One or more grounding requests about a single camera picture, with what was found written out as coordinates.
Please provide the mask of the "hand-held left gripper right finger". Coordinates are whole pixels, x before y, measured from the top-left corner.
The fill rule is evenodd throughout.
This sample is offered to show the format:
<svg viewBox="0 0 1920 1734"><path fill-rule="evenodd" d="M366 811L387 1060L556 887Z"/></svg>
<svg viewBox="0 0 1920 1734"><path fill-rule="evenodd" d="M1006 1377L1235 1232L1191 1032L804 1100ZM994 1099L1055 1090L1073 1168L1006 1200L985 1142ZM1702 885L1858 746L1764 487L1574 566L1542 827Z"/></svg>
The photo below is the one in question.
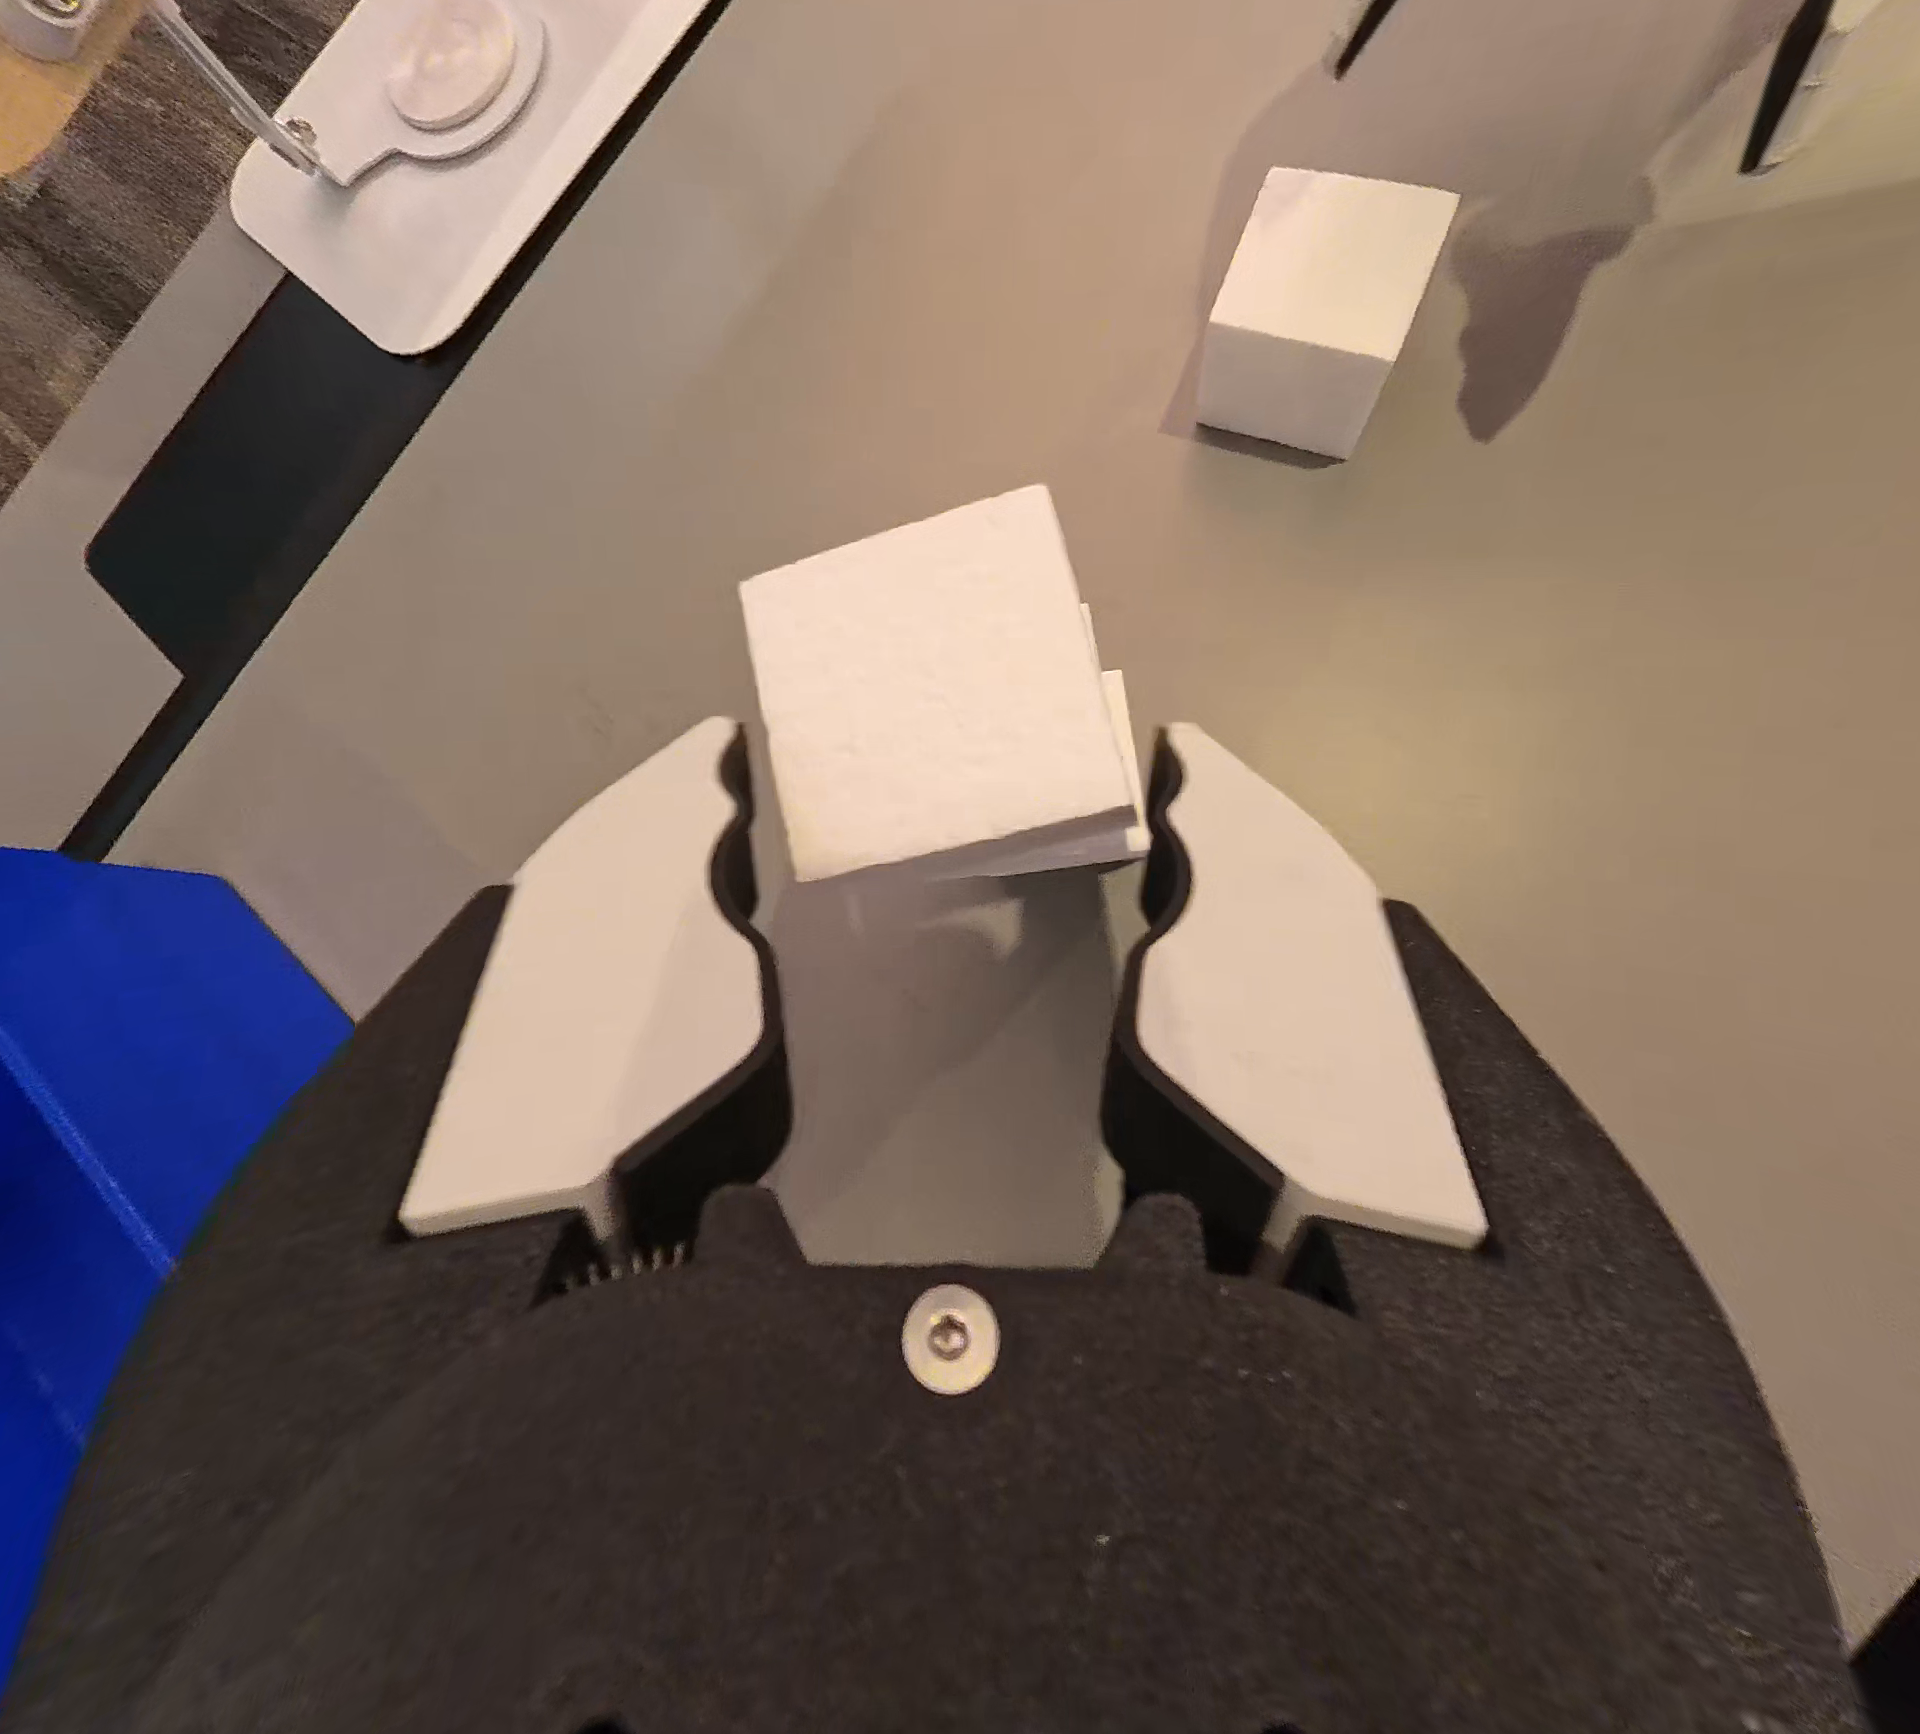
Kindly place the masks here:
<svg viewBox="0 0 1920 1734"><path fill-rule="evenodd" d="M1302 805L1193 723L1156 738L1144 931L1101 1074L1119 1204L1187 1204L1246 1274L1318 1228L1482 1253L1490 1219L1385 903Z"/></svg>

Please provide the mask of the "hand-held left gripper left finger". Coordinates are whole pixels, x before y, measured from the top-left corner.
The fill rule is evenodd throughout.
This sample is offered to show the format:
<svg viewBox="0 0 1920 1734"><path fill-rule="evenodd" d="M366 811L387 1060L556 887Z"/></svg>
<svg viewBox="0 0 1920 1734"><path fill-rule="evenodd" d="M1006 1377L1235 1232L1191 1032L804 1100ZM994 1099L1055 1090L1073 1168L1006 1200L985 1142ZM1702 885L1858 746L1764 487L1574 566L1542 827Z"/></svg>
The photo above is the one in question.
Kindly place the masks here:
<svg viewBox="0 0 1920 1734"><path fill-rule="evenodd" d="M412 1238L572 1217L611 1269L691 1256L707 1199L794 1123L756 928L747 737L711 717L553 829L515 873L425 1126Z"/></svg>

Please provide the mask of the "blue plastic bin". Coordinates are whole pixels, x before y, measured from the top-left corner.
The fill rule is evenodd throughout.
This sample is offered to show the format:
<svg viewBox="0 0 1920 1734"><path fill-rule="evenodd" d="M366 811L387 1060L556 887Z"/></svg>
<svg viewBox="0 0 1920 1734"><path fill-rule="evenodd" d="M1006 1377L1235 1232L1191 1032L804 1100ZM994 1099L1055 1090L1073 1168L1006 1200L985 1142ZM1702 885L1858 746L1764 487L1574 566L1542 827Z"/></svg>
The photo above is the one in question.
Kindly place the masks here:
<svg viewBox="0 0 1920 1734"><path fill-rule="evenodd" d="M350 1017L211 877L2 851L2 1669L148 1305Z"/></svg>

